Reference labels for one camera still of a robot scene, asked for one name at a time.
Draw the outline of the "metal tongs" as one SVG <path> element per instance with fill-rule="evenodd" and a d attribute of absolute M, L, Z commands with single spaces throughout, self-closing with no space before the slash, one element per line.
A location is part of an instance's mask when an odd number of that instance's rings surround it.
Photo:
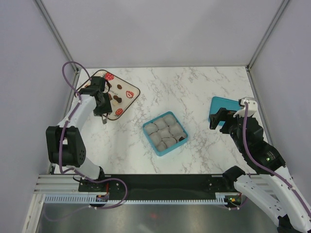
<path fill-rule="evenodd" d="M 108 121 L 108 113 L 102 115 L 102 123 L 103 123 L 103 124 L 106 124 L 107 121 Z"/>

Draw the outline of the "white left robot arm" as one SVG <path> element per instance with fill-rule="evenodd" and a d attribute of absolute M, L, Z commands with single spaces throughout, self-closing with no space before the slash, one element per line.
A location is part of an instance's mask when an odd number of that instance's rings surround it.
<path fill-rule="evenodd" d="M 104 77 L 91 78 L 90 85 L 77 92 L 78 102 L 65 118 L 46 129 L 49 161 L 59 165 L 62 174 L 66 173 L 63 170 L 66 167 L 89 180 L 89 186 L 95 191 L 105 189 L 106 179 L 103 169 L 87 158 L 80 130 L 91 113 L 101 117 L 103 124 L 107 123 L 112 107 L 106 87 L 109 88 L 110 84 Z"/>

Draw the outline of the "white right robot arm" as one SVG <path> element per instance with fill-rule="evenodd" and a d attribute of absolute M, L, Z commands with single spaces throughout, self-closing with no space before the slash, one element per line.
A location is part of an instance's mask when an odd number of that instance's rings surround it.
<path fill-rule="evenodd" d="M 274 196 L 258 187 L 239 167 L 228 169 L 222 179 L 226 191 L 235 189 L 250 199 L 277 226 L 279 233 L 309 233 L 311 231 L 311 207 L 305 201 L 286 167 L 285 161 L 272 145 L 263 139 L 263 128 L 258 121 L 236 111 L 220 108 L 209 116 L 211 130 L 224 122 L 220 132 L 233 139 L 246 163 L 269 184 Z"/>

